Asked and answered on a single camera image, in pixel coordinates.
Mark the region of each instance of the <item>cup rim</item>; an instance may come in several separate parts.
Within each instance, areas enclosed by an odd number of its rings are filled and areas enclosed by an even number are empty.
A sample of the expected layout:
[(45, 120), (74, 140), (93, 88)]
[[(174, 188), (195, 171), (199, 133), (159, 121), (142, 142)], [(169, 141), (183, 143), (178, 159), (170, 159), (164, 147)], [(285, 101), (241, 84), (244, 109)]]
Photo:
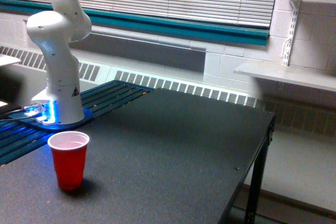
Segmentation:
[[(53, 139), (53, 137), (55, 137), (57, 135), (64, 135), (64, 134), (76, 134), (76, 135), (79, 134), (79, 135), (84, 136), (87, 141), (85, 143), (81, 144), (80, 146), (73, 147), (73, 148), (60, 148), (60, 147), (56, 147), (56, 146), (54, 146), (54, 145), (52, 145), (50, 143), (50, 141)], [(62, 132), (56, 133), (56, 134), (52, 135), (51, 137), (49, 137), (47, 143), (50, 146), (50, 148), (55, 149), (55, 150), (59, 150), (59, 151), (72, 151), (72, 150), (80, 149), (80, 148), (86, 146), (89, 143), (89, 141), (90, 141), (90, 137), (87, 134), (83, 133), (83, 132), (79, 132), (79, 131), (62, 131)]]

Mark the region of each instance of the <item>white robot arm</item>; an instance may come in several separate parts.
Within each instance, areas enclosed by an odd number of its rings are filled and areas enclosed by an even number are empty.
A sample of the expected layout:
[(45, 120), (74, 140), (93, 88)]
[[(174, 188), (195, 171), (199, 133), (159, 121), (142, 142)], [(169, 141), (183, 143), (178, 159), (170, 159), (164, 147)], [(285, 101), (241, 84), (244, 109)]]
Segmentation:
[(78, 60), (71, 54), (69, 43), (90, 34), (91, 20), (78, 0), (50, 1), (53, 11), (37, 13), (27, 22), (28, 35), (43, 52), (47, 65), (47, 87), (32, 98), (32, 103), (47, 103), (49, 109), (35, 120), (45, 125), (72, 124), (81, 121), (84, 113)]

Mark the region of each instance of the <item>red plastic cup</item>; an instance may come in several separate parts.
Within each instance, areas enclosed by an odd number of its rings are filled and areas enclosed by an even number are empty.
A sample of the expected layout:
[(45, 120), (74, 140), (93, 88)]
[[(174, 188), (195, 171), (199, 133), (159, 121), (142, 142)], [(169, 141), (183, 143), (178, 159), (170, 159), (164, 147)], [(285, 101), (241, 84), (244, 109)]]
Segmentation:
[(60, 132), (48, 139), (59, 188), (74, 190), (82, 184), (89, 141), (87, 134), (77, 131)]

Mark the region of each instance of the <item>teal window frame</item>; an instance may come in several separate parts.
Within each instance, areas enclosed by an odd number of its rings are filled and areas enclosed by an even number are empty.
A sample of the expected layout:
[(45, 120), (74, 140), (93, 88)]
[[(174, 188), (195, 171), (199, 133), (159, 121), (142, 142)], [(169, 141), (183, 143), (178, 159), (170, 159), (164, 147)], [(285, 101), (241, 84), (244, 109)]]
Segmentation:
[[(35, 14), (52, 9), (50, 4), (21, 0), (0, 0), (0, 11), (5, 12)], [(84, 11), (91, 21), (97, 25), (163, 33), (190, 39), (266, 46), (269, 37), (269, 30), (266, 29), (191, 22), (87, 8), (84, 8)]]

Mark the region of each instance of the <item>table top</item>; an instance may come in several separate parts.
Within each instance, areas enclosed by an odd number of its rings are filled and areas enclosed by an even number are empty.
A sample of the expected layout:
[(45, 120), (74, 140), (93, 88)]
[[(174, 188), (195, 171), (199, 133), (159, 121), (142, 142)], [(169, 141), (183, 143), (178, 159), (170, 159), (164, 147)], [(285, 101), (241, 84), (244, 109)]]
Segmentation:
[(58, 189), (47, 145), (1, 167), (0, 223), (218, 223), (273, 118), (155, 90), (79, 129), (91, 141), (78, 191)]
[(21, 60), (15, 57), (0, 54), (0, 67), (5, 66), (5, 65), (19, 63), (20, 61)]

